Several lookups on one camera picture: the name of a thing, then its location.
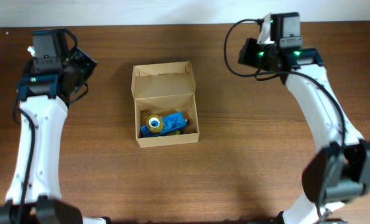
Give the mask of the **cardboard box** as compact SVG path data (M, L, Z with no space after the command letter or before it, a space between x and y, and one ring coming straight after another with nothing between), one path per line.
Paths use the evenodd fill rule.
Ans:
M196 81L190 62L135 65L132 70L136 141L141 148L198 142ZM141 126L152 114L168 116L182 112L190 124L175 136L144 138Z

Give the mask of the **yellow tape roll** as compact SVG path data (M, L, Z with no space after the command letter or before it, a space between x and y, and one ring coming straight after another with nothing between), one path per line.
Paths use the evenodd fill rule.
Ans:
M162 117L156 114L152 114L146 119L146 127L152 133L159 133L164 128L164 122Z

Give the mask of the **blue magnetic whiteboard duster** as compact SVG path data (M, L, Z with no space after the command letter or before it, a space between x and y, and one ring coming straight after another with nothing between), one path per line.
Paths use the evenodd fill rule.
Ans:
M150 132L146 124L141 126L141 134L144 138L152 138L152 137L159 137L159 136L166 136L171 132L176 130L183 130L188 125L186 124L186 119L184 118L182 112L177 112L170 114L168 116L161 116L164 122L164 128L159 133L152 133Z

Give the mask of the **yellow highlighter with dark cap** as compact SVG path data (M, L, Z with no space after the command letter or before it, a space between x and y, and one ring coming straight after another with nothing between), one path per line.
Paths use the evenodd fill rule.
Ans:
M182 134L182 130L176 130L174 132L171 132L168 134L168 136L175 136L175 135L180 135Z

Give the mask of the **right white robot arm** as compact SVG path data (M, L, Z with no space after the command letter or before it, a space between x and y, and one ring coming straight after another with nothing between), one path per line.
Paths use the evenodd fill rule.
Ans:
M302 173L302 194L277 223L326 223L337 209L370 191L370 141L351 124L328 81L317 49L305 48L296 12L258 19L239 63L260 80L280 78L293 94L312 132L316 154Z

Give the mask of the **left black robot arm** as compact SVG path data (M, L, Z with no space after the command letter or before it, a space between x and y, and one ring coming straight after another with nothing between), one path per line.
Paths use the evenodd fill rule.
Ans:
M17 83L12 116L21 127L14 177L0 206L0 223L111 223L85 217L62 201L58 166L68 109L83 98L97 61L68 29L36 30L31 59Z

